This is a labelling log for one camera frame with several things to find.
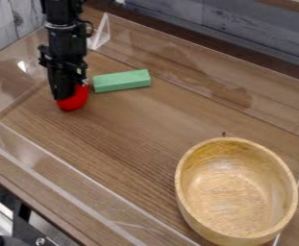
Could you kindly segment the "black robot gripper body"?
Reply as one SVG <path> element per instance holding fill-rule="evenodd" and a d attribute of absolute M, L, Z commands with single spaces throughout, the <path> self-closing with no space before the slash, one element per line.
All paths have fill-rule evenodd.
<path fill-rule="evenodd" d="M 92 33 L 87 31 L 88 22 L 74 22 L 71 25 L 45 23 L 50 45 L 40 45 L 39 64 L 51 65 L 74 72 L 86 72 L 83 58 L 87 54 L 87 39 Z"/>

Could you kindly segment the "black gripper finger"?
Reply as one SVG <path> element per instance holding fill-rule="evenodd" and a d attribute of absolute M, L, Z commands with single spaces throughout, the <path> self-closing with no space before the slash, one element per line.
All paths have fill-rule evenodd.
<path fill-rule="evenodd" d="M 78 73 L 80 75 L 80 85 L 88 86 L 88 78 L 86 76 L 86 69 L 78 68 Z"/>
<path fill-rule="evenodd" d="M 66 100 L 76 91 L 80 76 L 68 69 L 48 68 L 50 89 L 55 100 Z"/>

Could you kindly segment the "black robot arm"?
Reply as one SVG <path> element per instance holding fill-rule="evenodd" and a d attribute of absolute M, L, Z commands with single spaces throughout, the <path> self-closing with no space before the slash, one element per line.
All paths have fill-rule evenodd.
<path fill-rule="evenodd" d="M 87 39 L 92 24 L 80 19 L 86 0 L 40 0 L 47 16 L 48 44 L 41 44 L 39 65 L 48 70 L 50 89 L 55 100 L 66 100 L 86 85 Z"/>

